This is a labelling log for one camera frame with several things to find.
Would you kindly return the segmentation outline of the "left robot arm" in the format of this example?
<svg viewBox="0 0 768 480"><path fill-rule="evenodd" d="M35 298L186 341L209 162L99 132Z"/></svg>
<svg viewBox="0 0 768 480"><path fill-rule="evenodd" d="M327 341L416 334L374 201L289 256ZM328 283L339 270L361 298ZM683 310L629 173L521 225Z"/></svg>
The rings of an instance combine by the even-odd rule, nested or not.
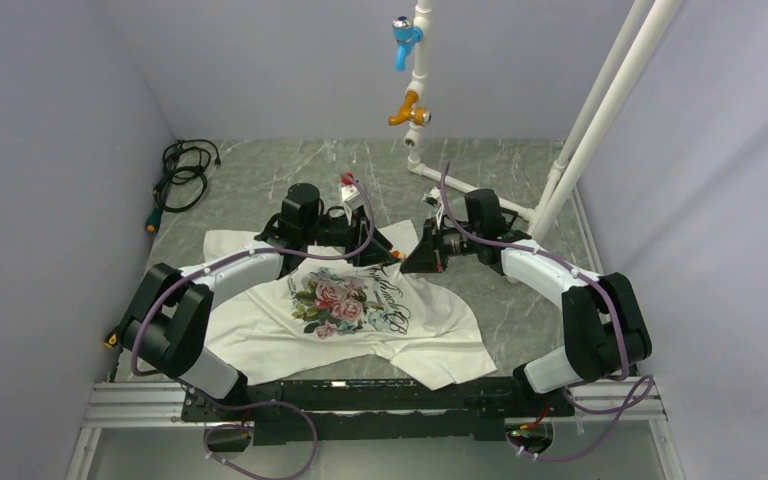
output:
<svg viewBox="0 0 768 480"><path fill-rule="evenodd" d="M340 206L326 207L316 186L296 183L250 245L197 266L150 267L108 344L129 352L133 374L163 374L208 396L221 419L239 417L249 400L248 378L206 345L214 308L290 274L313 258L312 246L337 249L332 258L352 266L397 260L392 243L376 231L368 195L343 179Z"/></svg>

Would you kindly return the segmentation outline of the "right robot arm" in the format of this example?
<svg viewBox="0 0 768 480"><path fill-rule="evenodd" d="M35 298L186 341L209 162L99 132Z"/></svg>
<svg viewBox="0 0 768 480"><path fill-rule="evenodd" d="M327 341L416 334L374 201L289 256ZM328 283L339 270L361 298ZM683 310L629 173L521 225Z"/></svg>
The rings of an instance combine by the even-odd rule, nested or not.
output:
<svg viewBox="0 0 768 480"><path fill-rule="evenodd" d="M442 273L453 256L473 255L497 274L523 283L561 313L562 343L514 371L517 411L534 415L550 393L597 380L626 378L632 365L649 358L652 341L630 280L579 268L515 228L517 215L502 207L491 189L464 197L467 217L451 215L439 188L423 202L432 213L418 245L402 262L404 273Z"/></svg>

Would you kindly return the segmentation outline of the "white printed t-shirt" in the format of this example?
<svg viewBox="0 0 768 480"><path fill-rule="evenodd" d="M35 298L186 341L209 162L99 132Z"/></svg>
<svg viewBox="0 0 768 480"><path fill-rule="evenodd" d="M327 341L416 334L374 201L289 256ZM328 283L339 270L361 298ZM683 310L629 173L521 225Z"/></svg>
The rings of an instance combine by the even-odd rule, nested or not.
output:
<svg viewBox="0 0 768 480"><path fill-rule="evenodd" d="M252 384L365 355L431 390L496 372L472 309L398 266L353 267L312 248L293 273L215 307L205 345Z"/></svg>

